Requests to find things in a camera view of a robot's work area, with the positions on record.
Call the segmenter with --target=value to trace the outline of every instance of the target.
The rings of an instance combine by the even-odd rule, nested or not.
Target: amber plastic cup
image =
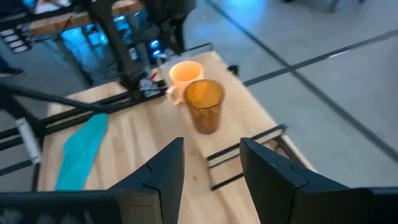
[[[224,88],[214,80],[199,80],[186,87],[184,98],[196,130],[202,134],[215,132],[220,126]]]

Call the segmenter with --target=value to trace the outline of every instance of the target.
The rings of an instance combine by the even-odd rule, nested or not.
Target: orange mug
[[[169,77],[173,85],[166,91],[167,98],[177,105],[184,102],[183,93],[185,88],[198,80],[203,79],[203,65],[198,62],[184,61],[174,65],[169,71]]]

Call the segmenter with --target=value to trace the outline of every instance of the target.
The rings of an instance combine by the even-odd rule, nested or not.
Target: concrete floor
[[[204,0],[198,0],[185,24],[186,43],[193,47],[212,42],[228,64],[241,66],[241,79],[248,81],[398,28],[396,0],[368,0],[363,5],[341,0],[334,14],[326,12],[327,2],[213,1],[280,58]],[[98,68],[84,42],[77,37],[74,44],[82,49],[85,65]],[[26,76],[6,81],[63,96],[85,88],[61,56],[43,45],[19,55],[0,45],[0,52],[26,71]],[[289,127],[288,135],[321,174],[350,187],[397,186],[398,163],[386,153],[398,149],[398,103],[393,100],[397,56],[398,39],[391,35],[248,88],[278,123]],[[100,72],[94,78],[106,82]],[[22,102],[45,117],[46,103]],[[0,129],[11,128],[13,120],[0,112],[0,124]],[[0,152],[0,169],[24,159],[22,146]],[[28,190],[31,176],[30,167],[0,177],[0,191]]]

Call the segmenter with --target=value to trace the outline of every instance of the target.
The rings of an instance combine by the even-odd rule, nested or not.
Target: teal cloth
[[[96,114],[68,138],[63,145],[63,161],[55,190],[83,189],[107,124],[107,114]]]

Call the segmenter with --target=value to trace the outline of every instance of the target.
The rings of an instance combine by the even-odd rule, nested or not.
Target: wooden tabletop
[[[35,8],[35,13],[40,14],[43,12],[54,11],[58,9],[56,2],[62,6],[69,6],[69,0],[38,0]],[[113,16],[125,15],[130,11],[142,9],[142,4],[138,0],[120,0],[116,1],[112,6]],[[82,13],[66,13],[61,16],[54,16],[47,19],[41,19],[30,23],[30,31],[34,35],[47,35],[61,31],[67,21],[69,20],[66,29],[72,27],[81,27],[86,24],[92,23],[87,12]]]
[[[211,191],[204,157],[275,126],[275,122],[243,84],[226,70],[217,53],[193,57],[205,68],[205,78],[220,82],[226,92],[221,126],[211,135],[198,134],[186,105],[173,106],[164,97],[141,103],[109,116],[108,130],[84,189],[108,189],[134,172],[176,137],[184,137],[185,180],[179,223],[259,223],[244,179]],[[70,98],[97,101],[124,90],[108,83]],[[51,104],[49,115],[69,110]],[[53,190],[63,159],[63,143],[80,126],[45,138],[38,190]],[[310,164],[295,148],[304,163]],[[222,175],[241,170],[239,158],[220,166]]]

